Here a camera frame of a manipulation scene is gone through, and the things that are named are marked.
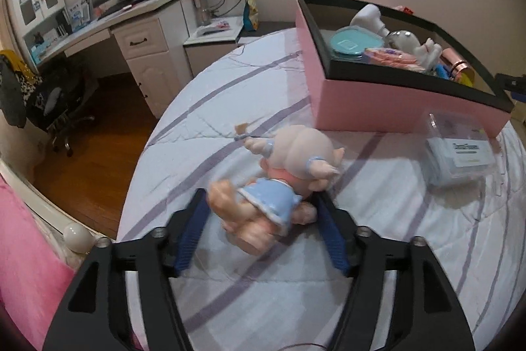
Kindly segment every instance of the white sphere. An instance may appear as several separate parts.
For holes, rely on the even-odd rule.
[[[64,242],[75,253],[88,253],[93,247],[95,237],[84,225],[72,222],[64,228]]]

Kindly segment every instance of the doll head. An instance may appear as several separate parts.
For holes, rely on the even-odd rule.
[[[327,189],[345,152],[335,150],[321,131],[303,125],[282,128],[274,139],[249,138],[245,147],[264,156],[260,165],[269,178],[286,181],[304,198]]]

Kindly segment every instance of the silver round object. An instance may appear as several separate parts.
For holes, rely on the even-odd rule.
[[[108,237],[101,237],[95,241],[95,246],[98,248],[106,248],[111,245],[111,240]]]
[[[358,230],[356,231],[356,234],[359,236],[359,237],[370,237],[371,234],[372,234],[372,231],[370,228],[368,228],[367,226],[360,226],[358,228]]]
[[[152,237],[154,238],[166,237],[167,234],[168,234],[168,230],[164,226],[159,226],[158,228],[155,228],[152,231]]]
[[[418,235],[413,238],[412,243],[417,247],[425,247],[427,246],[427,241],[424,237],[419,237]]]

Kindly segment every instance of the white quilt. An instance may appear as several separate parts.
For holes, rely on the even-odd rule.
[[[183,89],[140,157],[117,239],[164,225],[213,180],[241,185],[257,175],[259,157],[233,140],[233,126],[242,122],[259,135],[312,125],[295,29],[238,48]],[[330,191],[336,206],[384,237],[426,237],[459,296],[477,350],[484,349],[526,288],[526,158],[512,126],[495,142],[500,174],[433,192],[422,180],[415,137],[327,135],[346,148],[343,174]],[[394,278],[387,275],[372,349],[386,340]],[[133,329],[145,346],[136,276],[127,279]],[[214,215],[190,269],[172,282],[196,351],[326,344],[349,284],[331,266],[316,225],[293,231],[257,260],[226,241]]]

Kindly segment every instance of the clear plastic box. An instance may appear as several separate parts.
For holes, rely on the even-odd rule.
[[[495,172],[490,141],[473,117],[428,113],[419,132],[426,137],[420,166],[428,185],[457,185]]]

